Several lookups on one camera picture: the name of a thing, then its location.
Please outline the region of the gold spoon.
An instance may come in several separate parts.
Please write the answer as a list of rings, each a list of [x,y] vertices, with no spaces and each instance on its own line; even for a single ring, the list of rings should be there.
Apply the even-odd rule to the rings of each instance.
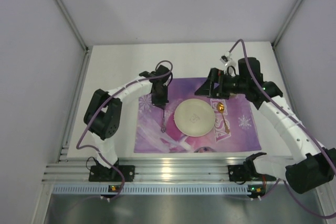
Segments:
[[[225,127],[225,133],[226,134],[229,134],[230,133],[230,129],[226,123],[226,120],[225,120],[225,117],[224,117],[224,112],[225,112],[225,107],[224,107],[224,104],[219,102],[217,104],[217,110],[218,112],[222,115],[222,119],[223,119],[223,122],[224,122],[224,127]]]

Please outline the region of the cream round plate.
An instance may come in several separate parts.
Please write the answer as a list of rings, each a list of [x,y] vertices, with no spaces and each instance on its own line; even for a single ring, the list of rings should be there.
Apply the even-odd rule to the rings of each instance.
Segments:
[[[215,125],[215,119],[212,107],[200,99],[185,100],[174,112],[176,127],[191,137],[201,137],[209,133]]]

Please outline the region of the silver purple fork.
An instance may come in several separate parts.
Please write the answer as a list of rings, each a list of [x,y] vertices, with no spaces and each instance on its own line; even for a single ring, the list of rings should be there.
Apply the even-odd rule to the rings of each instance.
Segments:
[[[165,122],[165,109],[162,109],[162,124],[161,124],[161,132],[165,133],[166,131],[166,122]]]

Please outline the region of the purple Elsa placemat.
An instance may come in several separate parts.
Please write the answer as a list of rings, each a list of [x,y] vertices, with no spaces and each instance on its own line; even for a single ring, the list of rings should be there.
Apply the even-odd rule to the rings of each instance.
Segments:
[[[216,121],[213,129],[204,136],[191,137],[183,134],[175,125],[174,112],[177,106],[195,99],[194,92],[205,82],[205,78],[174,79],[169,86],[169,103],[165,109],[166,131],[161,132],[162,110],[151,105],[150,95],[139,98],[138,123],[134,152],[151,154],[173,153],[234,153],[261,150],[251,104],[244,95],[237,99],[219,100],[201,97],[214,110]],[[230,129],[225,133],[222,115],[217,104],[225,106],[224,117]]]

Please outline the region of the small metal cup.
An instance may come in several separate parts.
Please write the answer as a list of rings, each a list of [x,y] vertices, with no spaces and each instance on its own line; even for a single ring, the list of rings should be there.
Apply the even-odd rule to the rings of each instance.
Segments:
[[[230,93],[229,98],[230,99],[237,99],[238,94]]]

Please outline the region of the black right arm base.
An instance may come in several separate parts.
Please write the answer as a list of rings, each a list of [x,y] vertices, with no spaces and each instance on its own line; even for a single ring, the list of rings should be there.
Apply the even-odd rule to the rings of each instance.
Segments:
[[[246,182],[261,182],[262,177],[259,175],[253,176],[243,165],[228,165],[229,181],[237,184]]]

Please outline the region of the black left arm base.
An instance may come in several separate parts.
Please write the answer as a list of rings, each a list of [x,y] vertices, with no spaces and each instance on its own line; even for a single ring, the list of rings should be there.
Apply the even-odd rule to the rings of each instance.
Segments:
[[[132,182],[135,177],[135,166],[119,165],[117,169],[124,176],[125,182]],[[89,179],[90,182],[121,182],[121,175],[113,168],[107,168],[100,164],[90,167]]]

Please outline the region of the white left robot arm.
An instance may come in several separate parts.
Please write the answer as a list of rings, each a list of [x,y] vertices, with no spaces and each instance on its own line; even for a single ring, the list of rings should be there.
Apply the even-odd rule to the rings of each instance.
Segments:
[[[116,168],[118,157],[114,135],[119,125],[122,108],[150,95],[150,104],[164,110],[168,104],[168,86],[172,81],[173,66],[170,61],[160,61],[155,70],[144,71],[131,82],[110,91],[96,90],[83,121],[86,125],[76,149],[92,148],[97,152],[97,161],[106,168]]]

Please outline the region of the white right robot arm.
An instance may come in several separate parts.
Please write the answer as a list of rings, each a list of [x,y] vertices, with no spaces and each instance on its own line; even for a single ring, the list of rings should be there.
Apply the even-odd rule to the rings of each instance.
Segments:
[[[285,180],[297,193],[303,194],[334,179],[328,161],[335,162],[335,148],[318,148],[299,126],[283,93],[272,81],[264,81],[260,62],[254,57],[239,59],[234,76],[212,68],[206,81],[195,91],[196,96],[229,99],[242,94],[272,124],[289,148],[290,159],[259,152],[248,156],[243,165],[251,177],[269,175]]]

